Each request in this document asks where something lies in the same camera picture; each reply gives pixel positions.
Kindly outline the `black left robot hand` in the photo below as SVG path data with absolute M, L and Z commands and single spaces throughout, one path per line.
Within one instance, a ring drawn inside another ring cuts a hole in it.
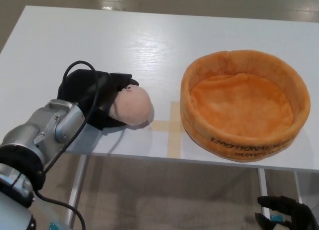
M 131 74 L 77 69 L 62 81 L 57 98 L 76 103 L 85 116 L 94 106 L 87 123 L 99 130 L 122 127 L 126 124 L 110 117 L 109 111 L 118 93 L 128 85 L 139 85 Z

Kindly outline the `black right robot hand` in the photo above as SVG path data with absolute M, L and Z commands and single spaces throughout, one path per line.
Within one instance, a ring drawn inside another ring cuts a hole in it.
M 255 213 L 255 219 L 263 230 L 317 230 L 319 225 L 311 209 L 286 196 L 260 196 L 257 199 L 262 207 L 291 217 L 291 221 L 272 221 L 262 213 Z

